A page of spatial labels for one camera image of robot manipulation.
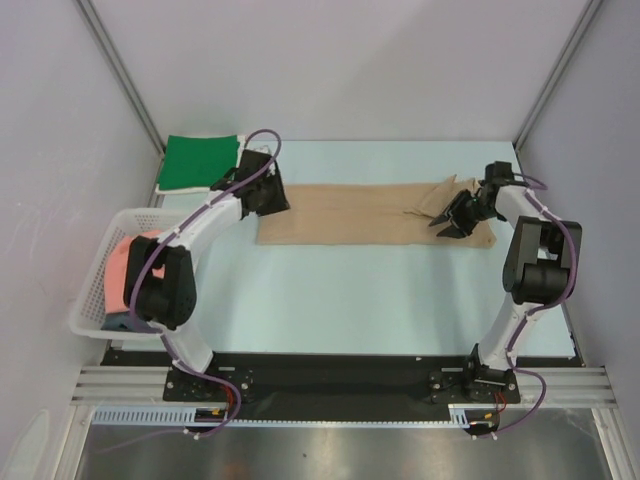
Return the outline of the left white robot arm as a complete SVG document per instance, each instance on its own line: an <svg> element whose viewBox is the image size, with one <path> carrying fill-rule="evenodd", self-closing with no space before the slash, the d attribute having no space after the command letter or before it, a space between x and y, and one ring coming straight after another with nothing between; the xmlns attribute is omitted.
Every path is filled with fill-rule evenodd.
<svg viewBox="0 0 640 480"><path fill-rule="evenodd" d="M203 204L186 219L156 237L139 235L130 244L123 301L137 327L160 334L174 364L188 373L187 389L199 399L219 392L221 376L209 368L213 351L192 318L197 261L245 217L289 208L275 156L245 149L239 165L211 186Z"/></svg>

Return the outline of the beige t shirt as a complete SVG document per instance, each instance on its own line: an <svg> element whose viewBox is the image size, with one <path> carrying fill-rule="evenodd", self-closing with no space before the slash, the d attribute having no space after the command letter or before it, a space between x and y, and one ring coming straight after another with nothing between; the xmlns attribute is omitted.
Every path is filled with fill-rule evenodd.
<svg viewBox="0 0 640 480"><path fill-rule="evenodd" d="M259 219L259 245L452 245L490 249L496 236L480 223L469 237L439 237L436 218L479 182L452 175L439 183L288 185L286 211Z"/></svg>

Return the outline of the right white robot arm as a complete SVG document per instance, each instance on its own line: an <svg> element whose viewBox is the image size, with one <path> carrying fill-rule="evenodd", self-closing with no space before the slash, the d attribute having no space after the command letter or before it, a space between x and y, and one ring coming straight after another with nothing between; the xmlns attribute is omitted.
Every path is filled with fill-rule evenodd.
<svg viewBox="0 0 640 480"><path fill-rule="evenodd" d="M478 189L457 193L431 223L441 226L443 238L466 239L493 218L513 228L502 271L504 301L459 371L430 373L429 400L434 404L518 402L519 345L575 287L581 225L554 215L536 197L531 182L507 162L488 165Z"/></svg>

